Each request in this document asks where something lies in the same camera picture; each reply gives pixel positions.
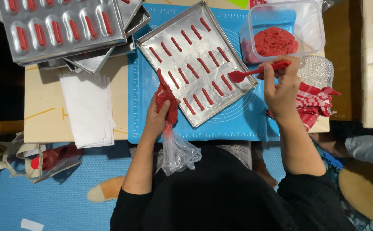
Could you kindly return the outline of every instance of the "piping bag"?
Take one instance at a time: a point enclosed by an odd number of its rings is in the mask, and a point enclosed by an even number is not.
[[[202,158],[201,149],[174,132],[172,126],[177,122],[177,98],[175,98],[171,88],[163,79],[161,69],[158,69],[157,72],[159,79],[159,87],[155,95],[157,112],[159,113],[166,100],[171,102],[168,114],[165,117],[165,127],[162,133],[163,163],[161,168],[166,176],[170,176],[175,171],[183,171],[186,168],[195,170],[194,163]]]

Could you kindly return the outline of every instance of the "person's right hand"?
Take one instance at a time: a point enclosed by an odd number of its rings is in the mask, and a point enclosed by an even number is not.
[[[284,70],[274,71],[271,63],[289,61],[291,65]],[[301,84],[297,76],[299,58],[290,55],[281,55],[272,61],[261,63],[258,67],[264,67],[264,73],[256,76],[264,81],[264,100],[277,122],[294,118],[299,114],[296,110],[296,95]]]

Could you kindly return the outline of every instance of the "red checkered cloth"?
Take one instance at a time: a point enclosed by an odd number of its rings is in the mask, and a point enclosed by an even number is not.
[[[301,83],[296,95],[296,108],[307,131],[312,128],[318,116],[329,117],[332,114],[329,110],[332,106],[331,95],[340,93],[330,87],[319,89]],[[266,113],[273,118],[269,110]]]

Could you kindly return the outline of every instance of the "plastic container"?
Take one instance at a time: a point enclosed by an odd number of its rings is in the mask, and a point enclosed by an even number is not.
[[[270,27],[284,29],[295,36],[298,50],[293,56],[318,52],[325,46],[322,13],[312,0],[268,3],[251,8],[239,35],[242,57],[246,64],[272,60],[277,56],[264,57],[256,52],[254,35]]]

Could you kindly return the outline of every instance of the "red dough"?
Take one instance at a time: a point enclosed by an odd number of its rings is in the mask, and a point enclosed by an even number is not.
[[[261,56],[294,54],[298,50],[298,42],[288,31],[271,27],[258,32],[254,36],[255,48]]]
[[[178,102],[177,98],[175,98],[174,94],[172,93],[171,88],[163,79],[161,69],[158,69],[158,79],[159,87],[157,90],[157,94],[155,95],[155,102],[157,103],[158,113],[166,100],[171,101],[168,114],[165,117],[166,124],[164,129],[164,131],[169,131],[172,128],[172,125],[177,122]]]

